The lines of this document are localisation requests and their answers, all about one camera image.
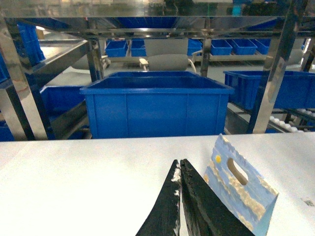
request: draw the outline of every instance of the blue crate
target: blue crate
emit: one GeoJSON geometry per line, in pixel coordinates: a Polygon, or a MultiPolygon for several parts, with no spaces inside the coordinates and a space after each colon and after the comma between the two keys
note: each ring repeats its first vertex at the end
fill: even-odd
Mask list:
{"type": "Polygon", "coordinates": [[[110,41],[105,49],[110,58],[125,57],[128,49],[128,44],[123,41],[110,41]]]}
{"type": "MultiPolygon", "coordinates": [[[[84,95],[80,94],[81,87],[46,86],[41,89],[40,94],[50,121],[55,120],[84,100],[84,95]]],[[[83,135],[83,132],[75,132],[69,139],[81,139],[83,135]]],[[[51,134],[48,138],[52,140],[54,136],[51,134]]],[[[0,142],[4,141],[14,141],[14,137],[5,121],[0,121],[0,142]]]]}
{"type": "Polygon", "coordinates": [[[198,39],[189,39],[188,40],[188,50],[187,55],[192,56],[194,52],[202,50],[202,43],[198,39]]]}
{"type": "Polygon", "coordinates": [[[233,89],[187,71],[119,72],[81,89],[93,138],[217,135],[233,89]]]}
{"type": "Polygon", "coordinates": [[[4,60],[0,54],[0,83],[9,78],[9,72],[6,69],[4,60]]]}
{"type": "MultiPolygon", "coordinates": [[[[225,84],[235,89],[230,101],[240,107],[253,108],[262,71],[225,71],[225,84]]],[[[274,108],[298,109],[315,107],[315,74],[286,71],[274,108]]]]}
{"type": "Polygon", "coordinates": [[[229,39],[227,42],[233,47],[236,55],[253,55],[257,49],[249,39],[229,39]]]}
{"type": "Polygon", "coordinates": [[[257,51],[263,55],[268,54],[271,39],[252,39],[252,42],[257,46],[257,51]]]}
{"type": "Polygon", "coordinates": [[[276,26],[276,24],[277,24],[279,21],[282,21],[282,18],[281,18],[281,17],[278,17],[278,18],[273,19],[273,20],[271,20],[271,21],[267,21],[267,22],[264,22],[264,23],[260,23],[260,24],[255,25],[255,26],[250,26],[250,27],[248,27],[247,29],[248,29],[248,30],[273,29],[273,27],[276,26]]]}
{"type": "Polygon", "coordinates": [[[14,137],[5,121],[0,121],[0,142],[14,141],[14,137]]]}
{"type": "Polygon", "coordinates": [[[40,91],[47,115],[54,120],[84,100],[82,86],[44,86],[40,91]]]}
{"type": "Polygon", "coordinates": [[[15,47],[21,57],[28,57],[32,66],[45,59],[43,51],[40,48],[36,27],[18,23],[18,29],[22,37],[22,42],[15,41],[15,47]]]}
{"type": "Polygon", "coordinates": [[[129,29],[137,28],[172,28],[176,17],[118,17],[118,20],[122,25],[129,29]]]}
{"type": "Polygon", "coordinates": [[[230,55],[232,46],[223,39],[214,39],[211,41],[211,54],[212,55],[230,55]]]}
{"type": "Polygon", "coordinates": [[[143,39],[133,39],[131,44],[132,57],[146,57],[146,47],[143,39]]]}

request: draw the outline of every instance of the stainless steel shelf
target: stainless steel shelf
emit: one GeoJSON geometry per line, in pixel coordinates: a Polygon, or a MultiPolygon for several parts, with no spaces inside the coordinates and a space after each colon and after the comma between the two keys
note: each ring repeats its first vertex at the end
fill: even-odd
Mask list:
{"type": "MultiPolygon", "coordinates": [[[[249,131],[264,132],[273,109],[273,98],[277,96],[278,84],[281,84],[285,65],[290,56],[296,38],[315,37],[315,6],[311,0],[291,0],[285,4],[276,2],[253,2],[242,6],[242,13],[233,16],[233,1],[210,0],[193,1],[144,1],[144,0],[2,0],[0,3],[0,48],[9,61],[8,70],[14,80],[23,109],[26,111],[35,138],[45,138],[42,120],[33,111],[36,110],[30,85],[24,76],[13,40],[19,38],[16,23],[18,21],[42,26],[46,29],[79,36],[88,41],[77,42],[75,46],[56,46],[53,42],[42,42],[47,59],[31,68],[37,83],[42,86],[68,66],[88,53],[92,80],[102,78],[102,64],[98,40],[101,38],[198,38],[204,40],[201,74],[207,74],[209,61],[224,60],[265,60],[264,73],[269,77],[263,97],[256,98],[249,131]],[[120,17],[146,17],[145,23],[158,21],[154,17],[174,17],[172,26],[164,25],[124,25],[120,17]],[[229,55],[210,56],[210,39],[224,38],[272,38],[269,55],[229,55]],[[20,84],[27,88],[29,100],[24,99],[20,84]]],[[[139,58],[111,58],[112,62],[138,62],[139,58]]]]}
{"type": "Polygon", "coordinates": [[[39,87],[44,86],[89,51],[86,40],[40,40],[45,60],[34,66],[28,73],[33,74],[39,87]]]}
{"type": "MultiPolygon", "coordinates": [[[[118,58],[109,58],[111,62],[126,62],[126,63],[136,63],[139,62],[140,58],[146,59],[147,57],[118,57],[118,58]]],[[[249,60],[265,60],[266,55],[262,54],[254,54],[254,55],[227,55],[227,56],[213,56],[210,55],[209,61],[249,61],[249,60]]],[[[202,61],[202,56],[196,56],[195,57],[196,62],[202,61]]]]}

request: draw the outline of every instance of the white roller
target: white roller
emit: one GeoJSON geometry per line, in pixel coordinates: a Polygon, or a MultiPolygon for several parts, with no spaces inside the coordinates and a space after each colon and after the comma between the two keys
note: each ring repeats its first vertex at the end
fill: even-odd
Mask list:
{"type": "Polygon", "coordinates": [[[291,127],[291,132],[297,132],[297,128],[296,127],[291,127]]]}
{"type": "Polygon", "coordinates": [[[285,127],[287,130],[289,130],[289,131],[291,130],[291,125],[290,125],[290,124],[285,124],[284,127],[285,127]]]}
{"type": "Polygon", "coordinates": [[[281,121],[279,121],[279,125],[283,127],[283,126],[285,126],[285,122],[281,120],[281,121]]]}

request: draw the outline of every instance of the white countertop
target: white countertop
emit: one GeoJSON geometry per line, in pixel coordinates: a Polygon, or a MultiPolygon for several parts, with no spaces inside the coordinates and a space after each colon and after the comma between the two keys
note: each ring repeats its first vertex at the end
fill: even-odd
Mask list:
{"type": "MultiPolygon", "coordinates": [[[[226,137],[280,193],[268,236],[315,236],[315,133],[226,137]]],[[[203,175],[216,138],[0,143],[0,235],[134,236],[172,161],[203,175]]]]}

